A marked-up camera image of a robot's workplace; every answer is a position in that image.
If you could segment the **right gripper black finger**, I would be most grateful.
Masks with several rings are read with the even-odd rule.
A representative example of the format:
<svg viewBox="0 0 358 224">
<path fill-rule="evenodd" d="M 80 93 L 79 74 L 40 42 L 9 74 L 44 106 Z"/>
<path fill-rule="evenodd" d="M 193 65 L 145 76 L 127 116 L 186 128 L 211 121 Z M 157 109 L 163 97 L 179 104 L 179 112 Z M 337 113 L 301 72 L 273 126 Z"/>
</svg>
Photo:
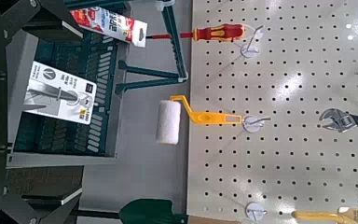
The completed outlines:
<svg viewBox="0 0 358 224">
<path fill-rule="evenodd" d="M 38 215 L 45 216 L 68 201 L 82 185 L 83 166 L 9 169 L 7 187 L 20 195 Z"/>
<path fill-rule="evenodd" d="M 83 39 L 63 0 L 0 0 L 0 17 L 9 37 L 22 30 L 46 41 Z"/>
</svg>

